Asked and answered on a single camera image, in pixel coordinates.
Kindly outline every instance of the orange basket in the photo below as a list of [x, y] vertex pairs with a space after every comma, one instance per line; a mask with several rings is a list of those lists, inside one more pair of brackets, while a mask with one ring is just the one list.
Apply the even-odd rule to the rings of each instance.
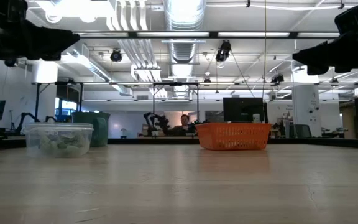
[[265, 149], [271, 124], [196, 125], [201, 147], [210, 150]]

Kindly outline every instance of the ventilation duct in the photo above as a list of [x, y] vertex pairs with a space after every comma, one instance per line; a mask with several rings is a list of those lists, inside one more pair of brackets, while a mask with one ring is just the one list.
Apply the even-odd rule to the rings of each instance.
[[[168, 31], [201, 30], [206, 9], [206, 0], [164, 0], [165, 22]], [[190, 77], [196, 53], [196, 44], [170, 44], [172, 73], [175, 77]], [[185, 96], [183, 87], [174, 88], [177, 96]]]

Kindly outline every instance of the person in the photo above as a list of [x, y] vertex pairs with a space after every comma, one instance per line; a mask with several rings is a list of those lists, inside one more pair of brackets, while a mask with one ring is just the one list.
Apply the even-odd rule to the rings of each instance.
[[186, 114], [180, 117], [181, 126], [175, 126], [170, 130], [170, 134], [174, 136], [185, 136], [187, 133], [194, 133], [195, 129], [189, 125], [190, 117]]

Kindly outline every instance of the container lid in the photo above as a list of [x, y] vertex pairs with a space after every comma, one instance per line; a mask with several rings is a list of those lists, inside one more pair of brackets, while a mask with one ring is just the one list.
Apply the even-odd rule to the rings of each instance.
[[48, 130], [59, 130], [59, 131], [83, 131], [83, 130], [93, 130], [93, 125], [86, 124], [86, 123], [37, 122], [37, 123], [30, 123], [25, 126], [25, 131], [30, 131], [32, 129], [48, 129]]

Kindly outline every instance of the clear plastic container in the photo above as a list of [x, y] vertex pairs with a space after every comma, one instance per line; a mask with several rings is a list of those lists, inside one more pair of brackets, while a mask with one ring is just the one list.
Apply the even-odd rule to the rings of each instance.
[[31, 123], [25, 127], [27, 155], [72, 158], [90, 149], [93, 125], [83, 123]]

